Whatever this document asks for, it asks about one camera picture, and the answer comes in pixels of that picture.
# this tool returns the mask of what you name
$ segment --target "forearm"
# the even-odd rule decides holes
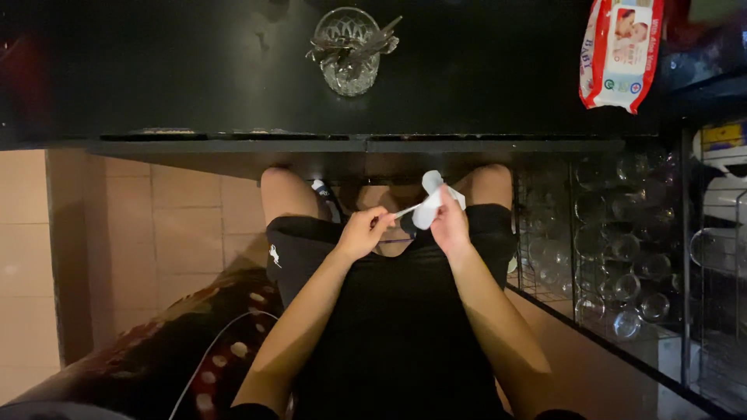
[[[267,334],[234,405],[261,402],[274,406],[270,407],[274,410],[284,407],[293,379],[319,341],[352,263],[352,259],[335,251],[324,259]],[[278,401],[260,395],[262,386],[257,384],[263,383],[282,389],[282,392],[268,392]]]
[[[452,252],[449,265],[480,347],[517,419],[548,407],[550,365],[529,325],[500,289],[471,245]]]

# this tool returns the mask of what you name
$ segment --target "table top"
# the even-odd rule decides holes
[[[2,1],[24,40],[4,59],[31,65],[9,58],[35,45],[38,86],[0,90],[0,117],[20,118],[27,131],[617,137],[659,129],[653,92],[637,116],[582,106],[590,0],[359,0],[381,26],[403,20],[399,46],[355,98],[335,94],[304,57],[319,19],[348,1]],[[41,111],[3,105],[33,88],[45,96]]]

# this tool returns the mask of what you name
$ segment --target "black shorts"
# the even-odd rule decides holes
[[[465,211],[472,244],[500,287],[504,288],[506,270],[517,244],[511,230],[511,211],[498,204],[469,206]],[[267,277],[278,285],[285,307],[334,249],[342,229],[340,224],[305,216],[277,217],[267,226],[267,240],[271,245]],[[446,255],[434,241],[430,230],[418,231],[415,240],[399,256],[369,253],[353,264],[346,283],[351,282],[351,277],[356,278],[359,288],[370,286],[361,294],[366,297],[386,290],[385,293],[397,297],[417,294],[437,299],[439,291],[431,289],[453,283]],[[425,279],[421,282],[421,277],[438,277],[441,281]],[[382,287],[392,280],[391,286]],[[449,287],[441,289],[440,292],[448,294],[456,291]]]

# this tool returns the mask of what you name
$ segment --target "left hand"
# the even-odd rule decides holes
[[[353,213],[333,253],[345,256],[351,263],[365,257],[374,250],[386,229],[395,226],[394,216],[382,206]]]

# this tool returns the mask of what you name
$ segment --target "logo on shorts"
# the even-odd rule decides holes
[[[280,260],[280,257],[278,256],[278,250],[277,250],[277,248],[275,248],[275,245],[273,245],[273,246],[270,247],[270,256],[272,256],[273,259],[275,260],[275,265],[277,265],[278,267],[280,267],[280,264],[278,263],[278,261]]]

